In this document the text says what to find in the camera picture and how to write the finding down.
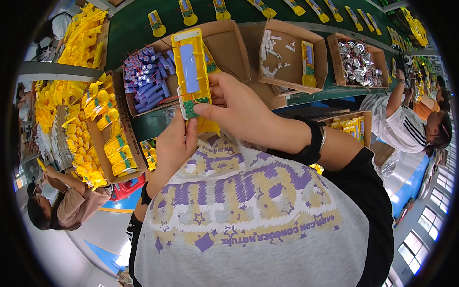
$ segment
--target silver bracelet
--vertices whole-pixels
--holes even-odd
[[[325,128],[322,127],[322,130],[324,131],[324,137],[322,138],[322,143],[320,144],[319,152],[322,150],[322,147],[324,146],[324,143],[325,143]]]

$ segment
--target red stool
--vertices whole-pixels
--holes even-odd
[[[130,180],[122,183],[115,183],[113,185],[113,193],[110,198],[111,201],[118,201],[125,199],[131,195],[134,191],[142,188],[145,184],[145,174],[137,178],[137,183],[132,184]]]

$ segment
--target green workbench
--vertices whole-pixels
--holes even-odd
[[[384,13],[382,13],[380,10],[365,0],[333,0],[335,7],[338,8],[339,13],[344,18],[343,22],[336,22],[328,6],[322,0],[316,0],[317,4],[330,18],[330,21],[327,23],[322,23],[304,0],[296,0],[297,4],[304,6],[306,11],[306,13],[301,16],[295,15],[292,9],[285,2],[283,2],[283,0],[263,1],[270,8],[276,10],[277,15],[275,19],[278,20],[334,26],[350,31],[355,31],[359,34],[378,40],[388,46],[391,45],[391,38],[386,26],[395,29],[402,37],[406,36],[400,29],[398,29],[388,20]],[[215,21],[215,10],[212,0],[190,0],[190,2],[195,14],[198,16],[197,25]],[[235,20],[239,24],[266,21],[266,18],[261,14],[261,12],[253,7],[247,0],[226,1],[226,5],[228,11],[231,13],[231,19]],[[363,31],[358,32],[352,19],[344,9],[345,5],[351,7],[354,13],[357,13],[357,8],[362,9],[364,12],[370,13],[376,20],[382,35],[378,36],[376,32],[370,32],[365,22],[357,13],[359,21],[364,28]],[[128,56],[128,54],[158,40],[158,38],[153,37],[153,32],[150,28],[150,23],[147,17],[147,14],[153,10],[158,11],[163,24],[166,26],[166,35],[170,35],[177,31],[188,28],[188,26],[183,24],[183,18],[179,9],[178,1],[135,0],[117,12],[111,19],[108,37],[106,70],[117,69],[123,63],[123,60]],[[326,32],[314,32],[323,36],[324,38],[330,35],[330,33]],[[325,80],[324,90],[314,94],[299,93],[292,95],[290,96],[290,99],[287,100],[288,106],[326,99],[341,98],[346,96],[365,95],[370,93],[369,89],[364,87],[356,88],[336,86],[334,84],[335,75],[333,72],[333,65],[331,61],[330,50],[328,49],[328,44],[327,52],[328,75]],[[401,60],[400,56],[393,53],[392,51],[384,50],[384,52],[387,63],[392,62],[392,57],[394,57],[397,61]],[[389,86],[390,90],[393,88],[394,83],[395,81],[392,83],[392,85]],[[383,89],[371,89],[371,92],[374,93],[385,91],[386,90]],[[164,116],[164,111],[161,109],[132,118],[131,122],[136,138],[139,141],[158,136],[167,126],[167,119]]]

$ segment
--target black wristband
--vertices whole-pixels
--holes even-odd
[[[320,159],[320,145],[322,144],[323,138],[321,127],[325,126],[325,123],[319,123],[310,119],[305,119],[303,117],[294,117],[294,119],[304,122],[311,129],[311,145],[305,146],[297,154],[280,152],[273,149],[268,149],[266,152],[274,156],[290,159],[305,165],[311,165],[318,162]]]
[[[148,184],[148,181],[144,184],[144,187],[142,188],[142,193],[140,194],[140,197],[142,198],[142,201],[140,202],[142,205],[150,205],[151,198],[148,196],[148,193],[146,193],[146,185]]]

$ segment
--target brown shirt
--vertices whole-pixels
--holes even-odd
[[[427,117],[430,115],[432,112],[439,112],[440,111],[440,106],[436,101],[433,101],[433,109],[429,109],[426,105],[424,105],[422,102],[419,103],[413,103],[413,111],[424,121],[427,120]]]
[[[72,226],[75,223],[83,223],[88,220],[109,199],[110,195],[103,187],[95,191],[87,187],[81,195],[73,188],[69,188],[64,199],[57,208],[57,218],[62,226]]]

